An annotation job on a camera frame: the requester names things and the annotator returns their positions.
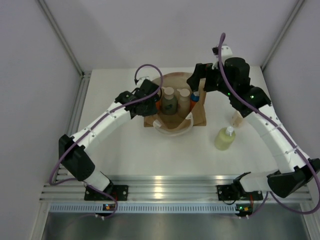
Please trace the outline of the burlap canvas tote bag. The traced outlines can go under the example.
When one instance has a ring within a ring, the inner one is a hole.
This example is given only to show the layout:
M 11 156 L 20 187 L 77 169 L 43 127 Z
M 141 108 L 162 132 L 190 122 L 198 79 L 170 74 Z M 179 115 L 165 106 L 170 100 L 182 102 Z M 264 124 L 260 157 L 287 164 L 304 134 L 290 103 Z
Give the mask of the burlap canvas tote bag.
M 191 97 L 192 90 L 187 84 L 191 76 L 188 72 L 171 72 L 163 76 L 162 89 L 158 93 L 160 100 L 156 103 L 158 112 L 143 120 L 145 128 L 154 128 L 167 136 L 179 136 L 192 127 L 207 125 L 204 91 L 205 79 L 201 79 L 198 93 Z

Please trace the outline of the orange blue-capped bottle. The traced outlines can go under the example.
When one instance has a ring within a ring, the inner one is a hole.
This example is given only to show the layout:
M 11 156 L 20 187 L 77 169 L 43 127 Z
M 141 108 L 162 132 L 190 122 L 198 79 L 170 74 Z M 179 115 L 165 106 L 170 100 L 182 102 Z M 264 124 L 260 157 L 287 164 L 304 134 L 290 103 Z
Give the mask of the orange blue-capped bottle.
M 197 104 L 199 99 L 200 99 L 200 92 L 199 91 L 194 91 L 190 95 L 190 111 L 194 108 L 194 106 Z

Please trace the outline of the dark green pump bottle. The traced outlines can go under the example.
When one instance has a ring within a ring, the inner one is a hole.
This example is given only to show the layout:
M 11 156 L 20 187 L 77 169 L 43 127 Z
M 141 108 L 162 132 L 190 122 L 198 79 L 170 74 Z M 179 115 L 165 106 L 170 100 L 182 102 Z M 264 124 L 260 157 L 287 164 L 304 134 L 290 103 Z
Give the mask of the dark green pump bottle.
M 172 87 L 162 87 L 161 111 L 164 115 L 174 115 L 178 110 L 178 100 Z

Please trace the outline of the pink pump bottle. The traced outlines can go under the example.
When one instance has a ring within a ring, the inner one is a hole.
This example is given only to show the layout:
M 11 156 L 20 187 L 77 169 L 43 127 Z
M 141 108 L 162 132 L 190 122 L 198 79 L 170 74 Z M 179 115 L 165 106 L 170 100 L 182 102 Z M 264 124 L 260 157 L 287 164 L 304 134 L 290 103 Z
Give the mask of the pink pump bottle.
M 187 88 L 177 89 L 178 95 L 178 106 L 177 114 L 181 118 L 185 118 L 190 112 L 190 90 Z

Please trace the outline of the beige pump bottle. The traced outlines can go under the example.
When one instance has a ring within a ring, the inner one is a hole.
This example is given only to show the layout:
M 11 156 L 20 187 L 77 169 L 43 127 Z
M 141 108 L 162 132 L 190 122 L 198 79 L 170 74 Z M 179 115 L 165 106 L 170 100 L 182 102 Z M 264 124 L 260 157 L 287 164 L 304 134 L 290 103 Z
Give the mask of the beige pump bottle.
M 230 124 L 234 128 L 240 128 L 244 123 L 244 118 L 239 111 L 235 111 L 231 117 Z

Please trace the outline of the yellow-green pump bottle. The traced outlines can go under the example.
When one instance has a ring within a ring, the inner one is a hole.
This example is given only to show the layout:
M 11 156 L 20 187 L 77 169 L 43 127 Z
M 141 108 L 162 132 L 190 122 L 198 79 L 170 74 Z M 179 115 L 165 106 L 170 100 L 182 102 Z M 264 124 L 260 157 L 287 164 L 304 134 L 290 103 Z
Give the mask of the yellow-green pump bottle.
M 236 133 L 232 126 L 221 128 L 215 137 L 214 146 L 220 151 L 225 151 L 230 148 L 235 138 Z

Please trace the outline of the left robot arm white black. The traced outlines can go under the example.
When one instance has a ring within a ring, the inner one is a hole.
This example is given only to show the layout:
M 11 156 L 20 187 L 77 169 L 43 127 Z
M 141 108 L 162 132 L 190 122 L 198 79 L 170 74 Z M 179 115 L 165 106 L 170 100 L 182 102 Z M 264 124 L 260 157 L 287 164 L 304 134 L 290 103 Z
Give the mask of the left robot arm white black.
M 120 93 L 110 107 L 88 126 L 71 136 L 65 134 L 59 139 L 59 162 L 77 181 L 93 188 L 102 200 L 112 196 L 114 184 L 92 161 L 95 148 L 134 117 L 155 115 L 161 87 L 160 84 L 145 79 L 133 91 Z

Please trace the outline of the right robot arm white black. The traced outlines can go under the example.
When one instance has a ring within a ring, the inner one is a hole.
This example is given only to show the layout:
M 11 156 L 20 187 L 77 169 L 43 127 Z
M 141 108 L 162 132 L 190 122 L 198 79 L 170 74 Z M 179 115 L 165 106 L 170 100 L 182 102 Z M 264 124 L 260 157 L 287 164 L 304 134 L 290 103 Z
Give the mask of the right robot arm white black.
M 270 98 L 251 84 L 250 66 L 241 57 L 234 57 L 225 44 L 212 48 L 215 63 L 198 63 L 187 79 L 192 91 L 205 84 L 205 92 L 218 91 L 227 96 L 230 105 L 256 130 L 271 152 L 276 169 L 244 173 L 234 180 L 232 192 L 244 199 L 254 191 L 271 191 L 286 198 L 313 179 L 320 171 L 320 160 L 303 152 L 279 120 Z

